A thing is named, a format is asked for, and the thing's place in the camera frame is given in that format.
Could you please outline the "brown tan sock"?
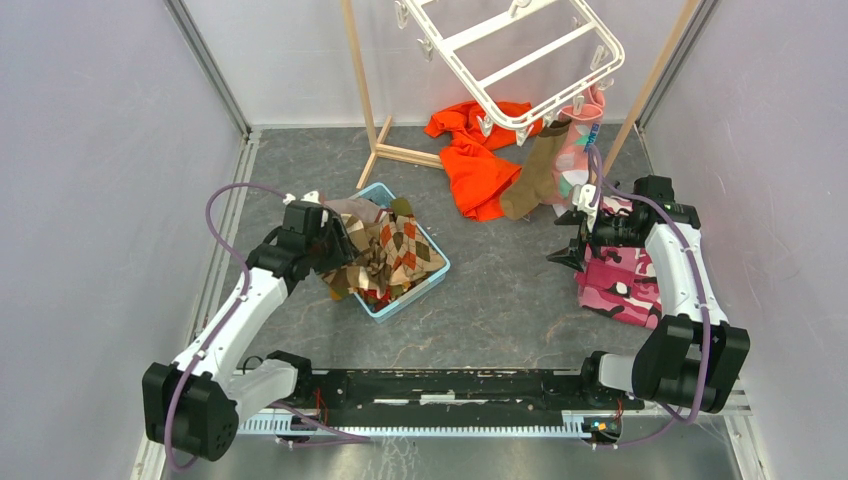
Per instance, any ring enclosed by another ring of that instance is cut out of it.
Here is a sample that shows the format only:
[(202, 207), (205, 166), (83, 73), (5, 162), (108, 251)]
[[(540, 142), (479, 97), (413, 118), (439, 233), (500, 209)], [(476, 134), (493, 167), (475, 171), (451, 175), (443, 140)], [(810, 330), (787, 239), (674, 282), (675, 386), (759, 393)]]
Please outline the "brown tan sock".
[(557, 199), (553, 167), (570, 124), (570, 119), (553, 121), (536, 136), (519, 177), (500, 196), (505, 217), (519, 220), (538, 205), (550, 204)]

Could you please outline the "pink sock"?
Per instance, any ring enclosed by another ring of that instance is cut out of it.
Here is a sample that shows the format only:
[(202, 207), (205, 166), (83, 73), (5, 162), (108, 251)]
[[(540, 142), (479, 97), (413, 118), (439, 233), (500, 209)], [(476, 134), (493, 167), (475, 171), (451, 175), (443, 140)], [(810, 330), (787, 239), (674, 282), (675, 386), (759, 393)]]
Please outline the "pink sock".
[(553, 121), (537, 137), (543, 141), (543, 157), (550, 161), (554, 190), (543, 198), (546, 205), (569, 204), (575, 186), (589, 177), (587, 147), (597, 136), (598, 124), (567, 118)]
[(588, 150), (598, 136), (603, 123), (606, 101), (597, 87), (591, 87), (584, 93), (585, 103), (579, 114), (572, 120), (569, 133), (570, 152), (574, 154), (574, 166), (580, 170), (588, 169)]

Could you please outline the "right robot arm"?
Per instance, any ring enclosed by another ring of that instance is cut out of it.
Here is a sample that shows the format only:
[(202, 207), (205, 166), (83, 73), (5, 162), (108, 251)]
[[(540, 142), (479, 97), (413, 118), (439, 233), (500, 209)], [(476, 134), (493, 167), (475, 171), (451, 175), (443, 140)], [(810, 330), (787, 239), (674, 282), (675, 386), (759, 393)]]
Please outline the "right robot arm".
[(591, 408), (602, 408), (624, 392), (693, 413), (718, 413), (745, 362), (750, 337), (729, 324), (714, 296), (698, 213), (676, 202), (667, 177), (639, 178), (632, 193), (616, 195), (623, 210), (603, 198), (599, 187), (576, 186), (571, 208), (557, 222), (578, 226), (578, 234), (548, 259), (585, 274), (592, 259), (640, 248), (652, 262), (661, 310), (635, 355), (596, 352), (589, 358), (577, 382), (578, 396)]

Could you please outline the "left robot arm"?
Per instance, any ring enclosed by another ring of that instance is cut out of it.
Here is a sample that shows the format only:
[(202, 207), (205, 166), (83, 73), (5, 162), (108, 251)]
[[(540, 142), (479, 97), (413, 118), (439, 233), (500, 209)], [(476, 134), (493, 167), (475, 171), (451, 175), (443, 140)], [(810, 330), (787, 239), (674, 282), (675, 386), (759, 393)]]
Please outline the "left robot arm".
[(200, 336), (171, 363), (142, 377), (148, 440), (209, 461), (229, 449), (241, 423), (283, 400), (306, 405), (313, 379), (291, 360), (271, 357), (246, 374), (239, 360), (270, 315), (310, 274), (337, 270), (356, 257), (341, 215), (294, 200), (283, 222), (247, 256), (240, 278)]

